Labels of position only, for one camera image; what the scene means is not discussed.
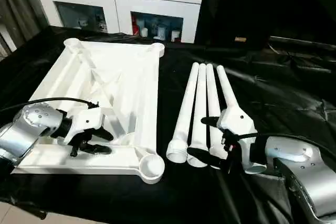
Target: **silver robotic arm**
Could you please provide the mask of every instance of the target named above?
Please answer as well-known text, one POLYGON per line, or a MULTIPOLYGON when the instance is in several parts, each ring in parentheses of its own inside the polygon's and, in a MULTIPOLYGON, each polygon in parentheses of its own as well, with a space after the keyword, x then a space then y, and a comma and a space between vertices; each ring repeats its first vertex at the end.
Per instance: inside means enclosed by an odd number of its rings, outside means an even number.
POLYGON ((203 118, 202 122, 223 132, 227 160, 209 157, 209 153, 193 148, 188 148, 188 153, 229 173, 243 169, 247 174, 257 174, 273 165, 285 176, 310 223, 335 224, 336 173, 325 164, 320 149, 300 141, 300 137, 258 134, 253 120, 239 107, 224 68, 219 66, 217 71, 227 109, 220 117, 203 118))
POLYGON ((55 110, 47 103, 24 106, 16 114, 13 122, 0 129, 0 154, 3 158, 18 161, 42 136, 64 137, 64 143, 72 146, 70 155, 73 157, 77 156, 78 150, 90 154, 109 154, 109 147, 87 143, 92 135, 108 141, 113 139, 102 127, 103 119, 100 108, 83 110, 69 119, 66 118, 66 112, 55 110))

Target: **table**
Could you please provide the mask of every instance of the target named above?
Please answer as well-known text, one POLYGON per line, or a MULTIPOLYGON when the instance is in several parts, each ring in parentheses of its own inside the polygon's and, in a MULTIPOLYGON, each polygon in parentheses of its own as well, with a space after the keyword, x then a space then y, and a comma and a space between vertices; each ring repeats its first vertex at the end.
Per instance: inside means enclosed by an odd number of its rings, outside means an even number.
MULTIPOLYGON (((1 108, 30 98, 62 52, 63 41, 71 37, 100 42, 153 42, 124 34, 48 27, 0 62, 1 108)), ((237 100, 254 119, 257 130, 308 136, 336 150, 332 84, 336 78, 331 60, 188 44, 165 46, 159 70, 157 152, 164 158, 166 169, 159 183, 147 185, 138 176, 127 175, 15 174, 1 184, 0 200, 22 208, 113 223, 258 220, 258 205, 251 206, 257 200, 246 197, 248 188, 242 180, 210 167, 174 164, 165 158, 195 61, 226 67, 237 100)), ((221 108, 225 108, 221 92, 219 99, 221 108)), ((1 124, 11 120, 14 113, 3 113, 1 124)), ((267 212, 269 223, 277 218, 265 204, 260 206, 261 211, 267 212)))

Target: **white plastic rod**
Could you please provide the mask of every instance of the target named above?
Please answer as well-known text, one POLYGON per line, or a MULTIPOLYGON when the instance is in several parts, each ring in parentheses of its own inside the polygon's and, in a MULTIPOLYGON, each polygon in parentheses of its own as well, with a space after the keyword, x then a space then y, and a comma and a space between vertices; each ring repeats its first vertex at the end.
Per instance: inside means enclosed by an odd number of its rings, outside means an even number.
POLYGON ((199 64, 195 62, 191 68, 174 135, 166 152, 167 158, 175 163, 184 163, 187 160, 187 139, 195 98, 198 68, 199 64))
MULTIPOLYGON (((204 117, 206 117, 206 67, 205 64, 201 64, 198 71, 193 134, 189 147, 208 151, 206 146, 206 125, 201 122, 204 117)), ((207 164, 191 155, 188 155, 187 161, 194 167, 207 166, 207 164)))
MULTIPOLYGON (((220 116, 214 68, 211 64, 206 65, 206 87, 208 93, 209 116, 220 116)), ((226 159, 227 152, 224 150, 224 146, 222 145, 223 133, 216 127, 210 127, 209 129, 211 143, 209 149, 210 154, 222 159, 226 159)))
POLYGON ((224 94, 225 102, 227 107, 238 106, 237 99, 230 85, 229 79, 227 78, 226 72, 223 66, 217 67, 217 73, 219 81, 221 82, 222 91, 224 94))

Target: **black curtain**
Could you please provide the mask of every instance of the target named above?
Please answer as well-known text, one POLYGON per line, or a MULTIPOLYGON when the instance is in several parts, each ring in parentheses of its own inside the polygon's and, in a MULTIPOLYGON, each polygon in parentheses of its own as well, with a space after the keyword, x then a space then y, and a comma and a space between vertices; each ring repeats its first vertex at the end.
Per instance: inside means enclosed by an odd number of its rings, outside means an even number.
POLYGON ((0 16, 16 47, 48 25, 39 0, 0 0, 0 16))

